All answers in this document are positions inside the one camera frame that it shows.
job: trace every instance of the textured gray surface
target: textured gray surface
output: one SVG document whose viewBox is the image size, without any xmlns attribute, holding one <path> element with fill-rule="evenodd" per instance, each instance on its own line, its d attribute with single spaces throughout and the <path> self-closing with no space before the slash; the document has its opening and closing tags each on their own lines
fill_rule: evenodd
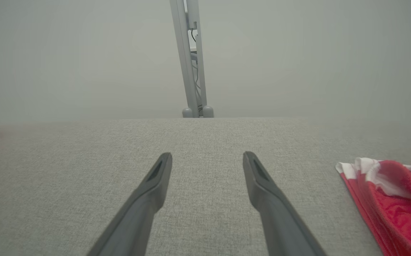
<svg viewBox="0 0 411 256">
<path fill-rule="evenodd" d="M 411 162 L 411 127 L 302 118 L 0 126 L 0 255 L 84 255 L 157 157 L 173 155 L 147 255 L 266 255 L 242 154 L 257 154 L 329 256 L 381 255 L 336 162 Z"/>
</svg>

